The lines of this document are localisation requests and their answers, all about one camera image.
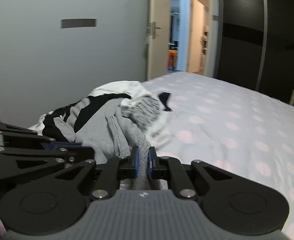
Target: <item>open door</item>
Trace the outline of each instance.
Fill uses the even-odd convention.
[[[170,0],[149,0],[147,79],[167,73]]]
[[[202,36],[204,31],[205,6],[198,0],[190,3],[190,28],[189,28],[189,59],[188,72],[200,71],[202,57]]]

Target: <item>bed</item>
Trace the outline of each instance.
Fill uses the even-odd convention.
[[[283,232],[294,239],[294,107],[185,72],[144,86],[153,93],[172,93],[173,138],[157,154],[188,164],[201,159],[278,190],[290,205]]]

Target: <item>mattress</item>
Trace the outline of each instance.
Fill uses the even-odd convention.
[[[144,83],[172,97],[171,142],[157,151],[182,163],[213,164],[281,192],[290,214],[283,232],[294,239],[294,107],[246,88],[192,73]]]

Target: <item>gray ribbed plate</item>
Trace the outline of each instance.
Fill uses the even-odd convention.
[[[180,200],[171,190],[118,190],[109,200],[92,202],[85,215],[62,232],[24,236],[10,231],[3,239],[288,240],[280,231],[263,236],[231,234],[210,222],[196,202]]]

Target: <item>sliding wardrobe door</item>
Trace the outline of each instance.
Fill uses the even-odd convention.
[[[263,0],[223,0],[217,78],[255,89],[262,51]]]
[[[267,46],[258,91],[289,102],[294,89],[294,0],[267,4]]]

